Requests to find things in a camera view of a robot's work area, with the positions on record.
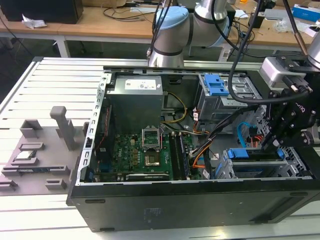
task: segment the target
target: green circuit board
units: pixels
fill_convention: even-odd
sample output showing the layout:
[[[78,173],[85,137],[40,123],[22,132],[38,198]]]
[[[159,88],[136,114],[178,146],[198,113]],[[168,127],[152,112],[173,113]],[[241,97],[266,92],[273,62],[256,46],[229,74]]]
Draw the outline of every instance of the green circuit board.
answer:
[[[169,179],[174,180],[174,170],[172,166],[170,141],[168,134],[160,136],[159,151],[154,149],[143,149],[142,134],[120,134],[115,136],[113,158],[111,165],[103,161],[99,164],[99,176],[102,181],[116,181],[119,174],[166,174]],[[157,144],[156,135],[148,135],[145,140],[148,144]],[[192,136],[183,135],[183,145],[185,152],[189,153],[194,149]],[[201,179],[198,171],[190,174],[191,180]]]
[[[152,143],[158,142],[157,139],[149,139],[149,141]],[[146,164],[146,157],[152,159],[153,163],[150,161],[149,165]],[[114,144],[112,168],[114,172],[118,173],[165,173],[172,178],[168,136],[162,137],[162,149],[160,152],[152,151],[150,153],[144,152],[142,148],[141,134],[117,135]]]

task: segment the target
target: aluminum workbench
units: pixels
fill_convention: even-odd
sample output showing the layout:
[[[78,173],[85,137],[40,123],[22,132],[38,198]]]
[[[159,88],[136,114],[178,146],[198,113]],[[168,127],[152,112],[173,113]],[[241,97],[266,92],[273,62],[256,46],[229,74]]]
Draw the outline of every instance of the aluminum workbench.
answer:
[[[186,61],[186,67],[229,69],[228,62]],[[56,126],[52,106],[67,108],[67,118],[82,126],[91,116],[103,66],[146,66],[145,60],[44,58],[33,61],[0,105],[0,169],[22,133],[24,119]],[[239,63],[238,69],[257,70],[260,63]],[[303,207],[277,224],[92,233],[67,195],[0,197],[0,239],[320,239],[320,201]]]

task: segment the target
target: motherboard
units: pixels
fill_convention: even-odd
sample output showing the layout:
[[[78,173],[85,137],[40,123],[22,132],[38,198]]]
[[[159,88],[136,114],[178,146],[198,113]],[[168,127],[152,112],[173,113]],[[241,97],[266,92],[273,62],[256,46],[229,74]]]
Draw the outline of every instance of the motherboard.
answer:
[[[118,134],[112,159],[101,159],[96,175],[101,182],[198,179],[198,171],[191,174],[189,165],[192,149],[190,134],[159,134],[159,138],[154,131],[150,134]]]

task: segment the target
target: wooden table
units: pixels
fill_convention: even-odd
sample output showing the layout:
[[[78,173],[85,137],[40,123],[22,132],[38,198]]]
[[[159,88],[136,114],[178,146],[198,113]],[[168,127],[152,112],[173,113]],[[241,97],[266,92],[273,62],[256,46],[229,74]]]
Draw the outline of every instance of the wooden table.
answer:
[[[236,1],[235,7],[244,10],[246,13],[254,11],[257,3],[254,0],[248,0],[247,3]],[[123,12],[128,8],[118,9],[118,12]],[[114,16],[124,18],[140,13],[126,11],[124,13],[116,13]],[[9,22],[2,15],[2,19],[11,31],[18,38],[30,39],[51,39],[57,42],[61,57],[69,57],[69,49],[67,41],[93,41],[93,42],[120,42],[120,43],[143,43],[148,44],[152,38],[152,24],[154,14],[140,16],[140,21],[124,22],[111,19],[103,15],[103,10],[100,7],[84,7],[83,15],[77,24],[61,24],[48,23],[47,27],[30,29],[24,26],[21,22]],[[248,25],[248,19],[236,19],[241,23]],[[263,20],[261,28],[254,29],[255,38],[250,43],[250,49],[263,50],[283,50],[283,51],[299,51],[298,44],[294,35],[291,32],[277,33],[274,30],[274,22],[271,20]],[[11,33],[0,22],[0,37],[12,37]],[[305,43],[308,45],[312,42],[312,37],[302,33]],[[229,39],[236,43],[238,40],[238,32],[232,27]],[[227,43],[221,45],[220,61],[226,61],[225,56],[231,50],[231,46]]]
[[[128,8],[118,9],[123,12]],[[126,11],[114,14],[114,17],[125,18],[141,14]],[[77,24],[48,23],[47,27],[30,29],[21,22],[7,21],[1,18],[17,38],[50,39],[57,42],[61,57],[70,57],[67,41],[119,42],[149,44],[152,38],[152,20],[154,14],[140,16],[139,21],[118,21],[103,15],[100,7],[84,7],[83,14]],[[11,38],[5,26],[0,22],[0,37]]]
[[[247,14],[253,13],[257,3],[254,0],[248,0],[247,3],[242,3],[239,0],[236,1],[233,8],[241,9]],[[275,6],[274,9],[284,10],[282,6]],[[236,18],[236,21],[248,26],[248,18]],[[299,21],[304,23],[312,24],[311,22],[299,19]],[[262,50],[282,50],[282,51],[300,51],[297,41],[292,32],[277,32],[274,28],[276,21],[264,19],[260,28],[254,28],[253,32],[255,34],[254,40],[250,43],[249,49],[262,49]],[[246,32],[248,29],[241,26],[241,30]],[[313,37],[301,32],[301,36],[306,43],[306,45],[311,44]],[[229,39],[236,43],[238,40],[238,32],[232,27],[229,33]],[[222,44],[222,50],[220,53],[219,61],[226,61],[225,56],[229,55],[232,47],[228,43]]]

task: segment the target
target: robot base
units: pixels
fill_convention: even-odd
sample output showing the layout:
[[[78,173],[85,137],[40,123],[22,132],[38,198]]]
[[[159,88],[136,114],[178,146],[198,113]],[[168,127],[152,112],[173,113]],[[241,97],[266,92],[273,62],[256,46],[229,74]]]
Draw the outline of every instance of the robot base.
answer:
[[[183,68],[184,67],[184,58],[183,53],[181,52],[178,55],[167,56],[153,51],[149,63],[149,67],[156,68]]]

